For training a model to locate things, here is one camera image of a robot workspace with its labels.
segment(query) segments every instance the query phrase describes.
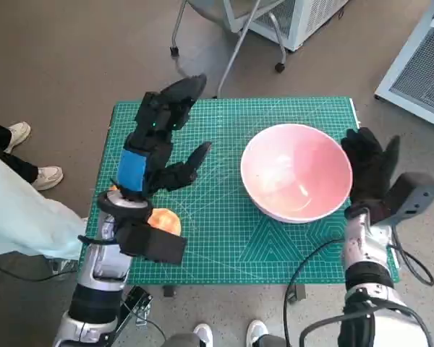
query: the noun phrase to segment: white device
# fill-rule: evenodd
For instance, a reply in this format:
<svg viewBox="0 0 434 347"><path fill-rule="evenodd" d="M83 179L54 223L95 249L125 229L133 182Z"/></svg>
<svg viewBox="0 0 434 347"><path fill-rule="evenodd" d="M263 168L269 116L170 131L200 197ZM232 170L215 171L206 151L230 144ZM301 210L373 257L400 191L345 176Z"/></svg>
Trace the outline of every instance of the white device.
<svg viewBox="0 0 434 347"><path fill-rule="evenodd" d="M375 96L434 124L434 0L387 71Z"/></svg>
<svg viewBox="0 0 434 347"><path fill-rule="evenodd" d="M272 9L278 19L283 45L296 51L318 28L349 0L286 0ZM276 31L267 14L257 18L249 28L278 42Z"/></svg>

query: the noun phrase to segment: white sneaker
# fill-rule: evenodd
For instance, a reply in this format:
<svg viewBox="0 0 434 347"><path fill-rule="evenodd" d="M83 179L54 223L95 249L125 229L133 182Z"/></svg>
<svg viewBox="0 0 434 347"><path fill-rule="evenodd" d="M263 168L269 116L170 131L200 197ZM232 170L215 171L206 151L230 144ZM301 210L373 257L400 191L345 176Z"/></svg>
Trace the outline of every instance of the white sneaker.
<svg viewBox="0 0 434 347"><path fill-rule="evenodd" d="M58 166L38 168L37 179L32 187L37 190L47 190L56 186L63 179L63 170Z"/></svg>
<svg viewBox="0 0 434 347"><path fill-rule="evenodd" d="M25 121L21 121L8 127L8 130L12 132L12 138L4 151L5 153L11 153L13 147L18 146L22 141L27 139L30 134L30 125Z"/></svg>
<svg viewBox="0 0 434 347"><path fill-rule="evenodd" d="M267 335L268 329L260 320L253 320L246 333L246 347L252 347L252 344L257 341L261 336Z"/></svg>
<svg viewBox="0 0 434 347"><path fill-rule="evenodd" d="M205 343L205 347L213 347L214 341L212 336L212 330L207 324L199 324L193 332L199 336L202 342Z"/></svg>

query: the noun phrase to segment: grille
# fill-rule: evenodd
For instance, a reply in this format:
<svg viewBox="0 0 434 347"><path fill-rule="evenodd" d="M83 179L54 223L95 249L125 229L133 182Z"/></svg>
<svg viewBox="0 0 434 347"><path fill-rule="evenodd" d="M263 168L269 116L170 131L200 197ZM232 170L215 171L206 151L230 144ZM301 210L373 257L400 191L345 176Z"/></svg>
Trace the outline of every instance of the grille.
<svg viewBox="0 0 434 347"><path fill-rule="evenodd" d="M306 37L313 34L326 20L330 19L344 2L344 0L314 0L305 31Z"/></svg>
<svg viewBox="0 0 434 347"><path fill-rule="evenodd" d="M391 87L391 92L434 108L434 29L431 29Z"/></svg>
<svg viewBox="0 0 434 347"><path fill-rule="evenodd" d="M284 1L281 4L272 8L271 12L275 15L278 23L280 24L281 35L286 39L289 37L289 31L291 30L292 17L294 13L294 5L296 1ZM256 23L268 27L270 29L273 28L272 21L268 17L268 14L264 14L255 20Z"/></svg>

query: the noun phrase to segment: black glove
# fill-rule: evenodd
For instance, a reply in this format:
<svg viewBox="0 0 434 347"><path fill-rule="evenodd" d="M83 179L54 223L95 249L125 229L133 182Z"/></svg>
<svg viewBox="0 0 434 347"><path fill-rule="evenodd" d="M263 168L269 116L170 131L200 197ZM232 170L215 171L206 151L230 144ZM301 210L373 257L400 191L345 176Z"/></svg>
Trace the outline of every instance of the black glove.
<svg viewBox="0 0 434 347"><path fill-rule="evenodd" d="M388 192L391 177L399 160L400 137L394 136L386 150L368 128L347 130L341 146L352 166L352 204L363 200L381 200Z"/></svg>

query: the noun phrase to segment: table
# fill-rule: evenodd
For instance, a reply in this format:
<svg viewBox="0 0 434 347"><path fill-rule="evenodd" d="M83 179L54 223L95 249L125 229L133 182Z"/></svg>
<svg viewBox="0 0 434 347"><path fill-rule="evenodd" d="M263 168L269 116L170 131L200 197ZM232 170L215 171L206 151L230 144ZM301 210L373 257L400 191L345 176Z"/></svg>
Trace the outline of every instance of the table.
<svg viewBox="0 0 434 347"><path fill-rule="evenodd" d="M95 197L111 186L125 137L135 128L138 102L114 107L98 174L87 235L95 236L98 210ZM135 259L129 284L256 284L289 282L299 263L326 241L344 233L344 208L314 223L280 223L262 214L251 202L239 175L239 162L248 141L262 129L280 123L315 127L336 140L357 128L352 100L346 97L253 98L199 100L187 125L174 133L170 163L186 160L204 141L212 150L190 187L159 192L153 203L180 217L188 239L181 266ZM343 283L341 245L315 256L298 283ZM391 271L398 274L393 260Z"/></svg>

